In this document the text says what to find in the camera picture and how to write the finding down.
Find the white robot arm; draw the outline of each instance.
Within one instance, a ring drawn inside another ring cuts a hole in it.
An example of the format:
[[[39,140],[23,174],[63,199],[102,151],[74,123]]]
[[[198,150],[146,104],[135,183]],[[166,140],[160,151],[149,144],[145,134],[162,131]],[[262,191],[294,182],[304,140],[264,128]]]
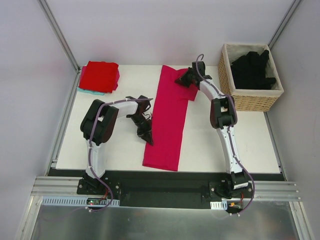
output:
[[[246,188],[249,185],[249,178],[243,168],[239,165],[240,158],[235,140],[234,124],[236,113],[233,107],[233,99],[223,94],[213,83],[209,82],[210,76],[205,75],[205,64],[203,61],[193,62],[192,68],[175,82],[185,87],[194,84],[203,92],[211,102],[210,123],[216,129],[223,148],[226,172],[230,178],[227,192]]]
[[[86,145],[89,150],[91,149],[91,166],[85,170],[86,174],[95,178],[90,168],[96,173],[98,178],[101,178],[106,171],[106,144],[112,135],[116,119],[126,116],[131,118],[134,124],[138,127],[137,135],[149,144],[153,145],[152,132],[151,132],[151,119],[146,119],[144,112],[150,108],[150,101],[145,96],[140,96],[139,101],[124,101],[112,105],[104,106],[100,112],[99,119],[96,123],[93,138],[90,146],[90,136],[94,127],[94,121],[98,110],[103,101],[98,99],[94,100],[91,104],[87,114],[85,115],[80,130],[86,140]]]

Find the folded red cloth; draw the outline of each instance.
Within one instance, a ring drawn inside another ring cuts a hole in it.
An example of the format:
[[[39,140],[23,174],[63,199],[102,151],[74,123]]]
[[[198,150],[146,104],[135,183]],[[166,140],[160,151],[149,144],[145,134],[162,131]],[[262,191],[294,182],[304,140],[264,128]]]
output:
[[[143,166],[178,171],[188,101],[194,101],[196,86],[175,83],[187,69],[162,66],[152,113],[153,146],[145,145]]]
[[[81,84],[81,82],[82,82],[82,78],[84,77],[86,68],[87,68],[87,66],[83,66],[81,69],[81,76],[80,76],[79,84]],[[113,86],[113,91],[117,90],[119,78],[120,78],[120,73],[119,73],[119,69],[117,69],[116,76],[115,76],[115,83]]]
[[[116,85],[118,66],[114,62],[89,61],[79,88],[101,93],[112,93]]]

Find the wicker basket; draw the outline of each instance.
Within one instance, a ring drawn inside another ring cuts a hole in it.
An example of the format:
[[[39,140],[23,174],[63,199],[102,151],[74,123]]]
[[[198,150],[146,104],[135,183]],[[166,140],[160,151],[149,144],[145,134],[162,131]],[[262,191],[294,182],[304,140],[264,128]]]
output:
[[[222,48],[218,65],[220,87],[222,92],[233,96],[237,111],[266,112],[284,92],[271,52],[265,69],[266,77],[276,79],[276,83],[271,90],[236,89],[235,87],[230,64],[250,51],[261,54],[264,50],[270,52],[268,45],[225,44]]]

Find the white wall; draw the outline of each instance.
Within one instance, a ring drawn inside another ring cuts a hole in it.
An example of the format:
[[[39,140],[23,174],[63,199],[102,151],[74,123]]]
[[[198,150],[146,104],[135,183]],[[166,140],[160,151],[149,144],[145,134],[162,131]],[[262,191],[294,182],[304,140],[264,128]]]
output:
[[[284,88],[269,112],[280,158],[320,236],[320,1],[305,0],[272,50]]]
[[[0,239],[47,167],[75,72],[36,0],[0,2]]]
[[[48,0],[80,65],[218,65],[227,42],[269,43],[293,0]]]

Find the pink cloth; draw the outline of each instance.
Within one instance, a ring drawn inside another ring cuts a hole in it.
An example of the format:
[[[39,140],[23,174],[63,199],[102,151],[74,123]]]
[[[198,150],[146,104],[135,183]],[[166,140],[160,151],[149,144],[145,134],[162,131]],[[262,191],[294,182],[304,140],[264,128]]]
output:
[[[153,146],[145,145],[143,166],[178,171],[188,101],[194,101],[198,92],[194,85],[175,83],[186,71],[162,66],[152,113]]]

